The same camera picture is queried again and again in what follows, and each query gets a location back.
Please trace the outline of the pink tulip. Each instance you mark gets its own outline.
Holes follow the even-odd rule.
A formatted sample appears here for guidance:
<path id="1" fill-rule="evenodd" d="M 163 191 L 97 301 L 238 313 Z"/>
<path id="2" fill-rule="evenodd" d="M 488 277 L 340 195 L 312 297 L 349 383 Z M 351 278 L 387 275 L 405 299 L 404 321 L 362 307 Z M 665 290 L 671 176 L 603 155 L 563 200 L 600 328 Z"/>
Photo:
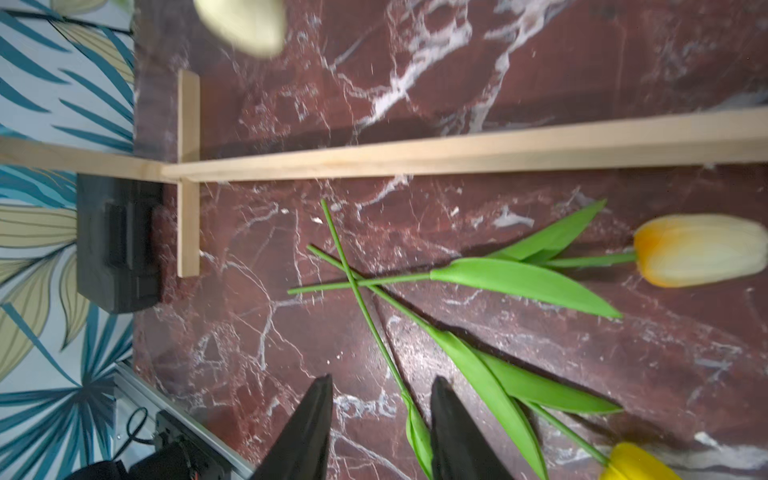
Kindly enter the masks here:
<path id="1" fill-rule="evenodd" d="M 433 478 L 433 470 L 432 470 L 433 451 L 431 447 L 430 432 L 426 426 L 424 419 L 422 418 L 419 412 L 418 407 L 416 406 L 413 400 L 413 397 L 411 396 L 408 388 L 406 387 L 404 380 L 402 379 L 402 376 L 399 372 L 398 367 L 396 366 L 391 354 L 389 353 L 389 350 L 387 349 L 380 333 L 378 332 L 378 329 L 376 328 L 373 322 L 372 316 L 360 292 L 356 276 L 352 272 L 352 269 L 350 268 L 348 261 L 346 259 L 346 255 L 343 251 L 343 247 L 342 247 L 337 229 L 332 220 L 330 208 L 325 199 L 322 199 L 320 203 L 327 221 L 327 225 L 328 225 L 331 237 L 333 239 L 334 245 L 339 255 L 339 261 L 341 262 L 342 269 L 344 270 L 347 276 L 347 280 L 351 285 L 351 289 L 354 293 L 354 296 L 356 298 L 360 311 L 363 314 L 366 320 L 366 323 L 369 327 L 369 330 L 375 339 L 376 345 L 379 348 L 379 351 L 381 352 L 381 354 L 383 355 L 386 361 L 387 367 L 400 390 L 400 396 L 407 411 L 406 427 L 405 427 L 407 440 L 424 474 L 427 476 L 428 479 L 432 479 Z"/>

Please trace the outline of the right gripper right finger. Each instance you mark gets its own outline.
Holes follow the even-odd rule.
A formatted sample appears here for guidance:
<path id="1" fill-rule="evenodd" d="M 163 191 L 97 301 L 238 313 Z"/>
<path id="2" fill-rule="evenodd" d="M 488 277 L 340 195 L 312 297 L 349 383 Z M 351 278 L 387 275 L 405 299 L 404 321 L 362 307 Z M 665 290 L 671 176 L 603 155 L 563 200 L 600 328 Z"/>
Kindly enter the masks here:
<path id="1" fill-rule="evenodd" d="M 430 408 L 434 479 L 512 479 L 442 376 L 432 384 Z"/>

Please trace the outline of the cream white tulip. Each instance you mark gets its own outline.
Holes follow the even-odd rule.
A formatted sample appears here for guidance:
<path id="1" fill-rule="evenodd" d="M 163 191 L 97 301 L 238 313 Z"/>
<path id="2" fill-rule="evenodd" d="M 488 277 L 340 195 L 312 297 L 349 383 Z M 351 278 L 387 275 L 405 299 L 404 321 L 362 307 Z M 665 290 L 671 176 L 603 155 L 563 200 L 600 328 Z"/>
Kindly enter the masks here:
<path id="1" fill-rule="evenodd" d="M 280 0 L 194 0 L 203 25 L 217 38 L 256 58 L 273 58 L 285 44 L 286 11 Z"/>

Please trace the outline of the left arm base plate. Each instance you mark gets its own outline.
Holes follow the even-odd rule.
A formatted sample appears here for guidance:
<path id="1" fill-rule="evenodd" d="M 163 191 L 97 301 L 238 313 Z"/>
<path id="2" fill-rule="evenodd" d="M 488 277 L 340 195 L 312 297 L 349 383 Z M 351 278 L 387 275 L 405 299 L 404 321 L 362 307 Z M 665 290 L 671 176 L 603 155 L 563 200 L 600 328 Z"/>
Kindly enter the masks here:
<path id="1" fill-rule="evenodd" d="M 66 480 L 232 478 L 232 464 L 166 410 L 156 416 L 153 441 L 155 452 L 130 467 L 121 460 L 101 461 L 73 472 Z"/>

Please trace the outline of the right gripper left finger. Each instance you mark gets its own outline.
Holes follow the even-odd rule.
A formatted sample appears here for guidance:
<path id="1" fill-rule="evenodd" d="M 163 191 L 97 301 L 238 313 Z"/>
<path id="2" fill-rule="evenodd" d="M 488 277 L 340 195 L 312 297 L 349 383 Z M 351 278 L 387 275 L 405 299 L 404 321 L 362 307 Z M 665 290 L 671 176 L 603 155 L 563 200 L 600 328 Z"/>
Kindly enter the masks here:
<path id="1" fill-rule="evenodd" d="M 328 374 L 312 382 L 251 479 L 325 479 L 332 412 Z"/>

